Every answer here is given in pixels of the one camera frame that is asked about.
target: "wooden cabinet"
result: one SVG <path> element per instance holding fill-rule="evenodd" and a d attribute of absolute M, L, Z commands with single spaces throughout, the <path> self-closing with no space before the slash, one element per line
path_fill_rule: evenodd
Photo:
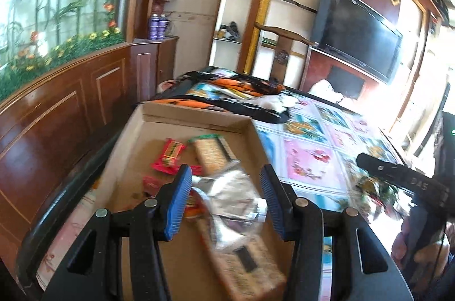
<path fill-rule="evenodd" d="M 14 273 L 21 241 L 90 141 L 127 120 L 172 78 L 177 38 L 136 41 L 76 59 L 0 105 L 0 257 Z"/>

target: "tv screen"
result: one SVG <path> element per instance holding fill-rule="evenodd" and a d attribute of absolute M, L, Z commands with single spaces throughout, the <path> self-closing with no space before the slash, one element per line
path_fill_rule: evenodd
<path fill-rule="evenodd" d="M 402 35 L 360 0 L 321 0 L 311 38 L 321 51 L 385 83 L 395 75 Z"/>

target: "blue gripper pad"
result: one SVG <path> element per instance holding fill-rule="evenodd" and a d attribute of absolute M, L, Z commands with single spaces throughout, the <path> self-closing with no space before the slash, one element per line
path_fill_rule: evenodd
<path fill-rule="evenodd" d="M 271 165 L 262 168 L 260 182 L 275 232 L 283 241 L 295 240 L 299 235 L 299 222 L 293 214 L 292 203 L 297 198 L 294 189 L 279 181 Z"/>
<path fill-rule="evenodd" d="M 182 165 L 172 183 L 163 185 L 156 196 L 159 205 L 154 217 L 154 234 L 160 241 L 170 241 L 179 231 L 183 212 L 190 194 L 193 173 Z"/>

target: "cabinet door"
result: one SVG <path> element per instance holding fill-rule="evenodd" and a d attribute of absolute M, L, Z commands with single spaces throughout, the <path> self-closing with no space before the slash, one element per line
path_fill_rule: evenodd
<path fill-rule="evenodd" d="M 158 72 L 156 83 L 174 78 L 174 60 L 177 38 L 162 42 L 158 48 Z"/>
<path fill-rule="evenodd" d="M 136 76 L 137 102 L 149 101 L 156 94 L 156 57 L 158 44 L 143 43 L 131 47 L 131 63 Z"/>

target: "patterned tablecloth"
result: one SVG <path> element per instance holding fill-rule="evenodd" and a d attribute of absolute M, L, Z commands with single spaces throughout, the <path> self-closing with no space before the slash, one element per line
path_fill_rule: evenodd
<path fill-rule="evenodd" d="M 355 204 L 354 185 L 366 173 L 355 163 L 365 152 L 380 159 L 400 163 L 400 157 L 381 133 L 363 117 L 334 106 L 297 96 L 299 103 L 284 124 L 254 121 L 270 163 L 280 180 L 293 185 L 298 196 L 306 197 L 322 209 L 342 211 Z M 93 214 L 94 186 L 79 202 L 50 246 L 36 275 L 46 289 L 55 269 Z M 400 222 L 380 216 L 371 225 L 390 252 Z M 323 300 L 330 299 L 331 238 L 324 240 Z"/>

